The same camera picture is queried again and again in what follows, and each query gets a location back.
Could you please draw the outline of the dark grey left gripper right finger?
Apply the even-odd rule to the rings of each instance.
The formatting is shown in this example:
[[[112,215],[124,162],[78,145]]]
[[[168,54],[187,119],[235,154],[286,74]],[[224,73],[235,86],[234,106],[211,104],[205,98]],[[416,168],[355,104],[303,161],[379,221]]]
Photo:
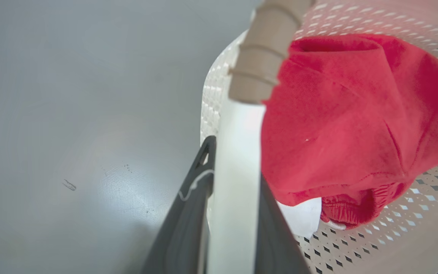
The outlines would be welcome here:
[[[309,274],[297,241],[294,239],[266,179],[260,177],[259,221],[256,274]]]

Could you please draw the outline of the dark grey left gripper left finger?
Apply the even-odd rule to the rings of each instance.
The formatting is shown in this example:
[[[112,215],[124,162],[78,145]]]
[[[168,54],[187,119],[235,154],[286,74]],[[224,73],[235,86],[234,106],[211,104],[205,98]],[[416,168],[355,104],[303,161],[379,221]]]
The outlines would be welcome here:
[[[205,273],[216,146],[213,135],[203,141],[148,253],[144,274]]]

